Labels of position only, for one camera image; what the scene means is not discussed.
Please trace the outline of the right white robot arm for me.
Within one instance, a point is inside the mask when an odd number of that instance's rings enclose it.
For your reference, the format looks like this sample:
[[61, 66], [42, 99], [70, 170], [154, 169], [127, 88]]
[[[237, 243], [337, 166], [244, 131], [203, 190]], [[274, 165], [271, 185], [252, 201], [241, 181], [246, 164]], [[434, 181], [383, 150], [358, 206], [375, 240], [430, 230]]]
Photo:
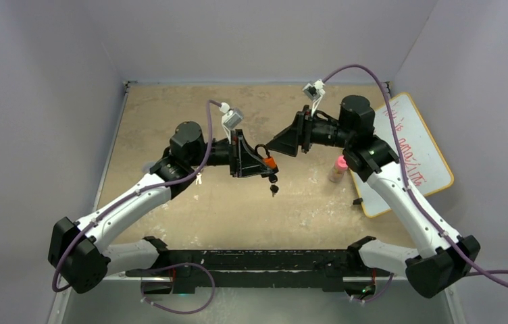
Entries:
[[291, 157], [314, 144], [341, 148], [349, 169], [394, 211], [415, 244], [405, 248], [364, 238], [349, 247], [349, 270], [362, 275], [371, 268], [383, 269], [406, 277], [419, 295], [432, 298], [468, 275], [480, 243], [452, 228], [407, 179], [401, 158], [375, 135], [375, 116], [370, 102], [358, 95], [341, 101], [338, 118], [322, 111], [313, 115], [305, 106], [266, 146]]

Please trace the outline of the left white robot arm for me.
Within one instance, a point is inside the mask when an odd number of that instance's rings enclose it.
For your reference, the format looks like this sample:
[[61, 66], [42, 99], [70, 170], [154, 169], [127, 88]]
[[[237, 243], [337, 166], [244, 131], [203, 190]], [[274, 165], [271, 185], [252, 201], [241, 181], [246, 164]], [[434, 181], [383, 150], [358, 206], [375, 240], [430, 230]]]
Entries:
[[163, 157], [133, 187], [90, 215], [76, 221], [64, 217], [53, 226], [48, 253], [55, 269], [53, 291], [65, 290], [58, 285], [61, 278], [79, 294], [93, 289], [119, 265], [117, 257], [106, 255], [115, 238], [183, 193], [205, 166], [227, 166], [234, 178], [261, 176], [276, 193], [278, 166], [268, 151], [260, 155], [259, 147], [251, 147], [240, 129], [223, 140], [205, 140], [198, 123], [179, 124]]

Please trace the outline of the silver keys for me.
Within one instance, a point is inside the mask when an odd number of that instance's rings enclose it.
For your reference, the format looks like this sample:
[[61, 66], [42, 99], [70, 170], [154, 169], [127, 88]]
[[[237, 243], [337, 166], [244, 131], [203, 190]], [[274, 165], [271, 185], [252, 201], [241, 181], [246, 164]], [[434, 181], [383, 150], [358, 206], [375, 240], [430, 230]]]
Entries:
[[198, 186], [202, 184], [202, 173], [197, 174], [196, 179], [195, 179], [195, 184]]

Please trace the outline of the orange black padlock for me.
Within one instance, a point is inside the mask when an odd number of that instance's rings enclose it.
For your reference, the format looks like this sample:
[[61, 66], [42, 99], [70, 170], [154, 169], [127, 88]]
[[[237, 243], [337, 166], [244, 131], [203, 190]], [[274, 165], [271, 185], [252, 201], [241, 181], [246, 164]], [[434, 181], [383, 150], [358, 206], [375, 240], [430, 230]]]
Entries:
[[261, 156], [261, 159], [262, 161], [274, 172], [274, 173], [278, 173], [279, 172], [279, 169], [278, 169], [278, 166], [277, 166], [277, 163], [275, 162], [275, 159], [273, 158], [273, 156], [271, 156], [270, 154], [270, 150], [267, 148], [267, 146], [265, 144], [257, 144], [255, 146], [255, 152], [257, 154], [258, 153], [258, 150], [259, 149], [262, 149], [264, 151], [264, 156]]

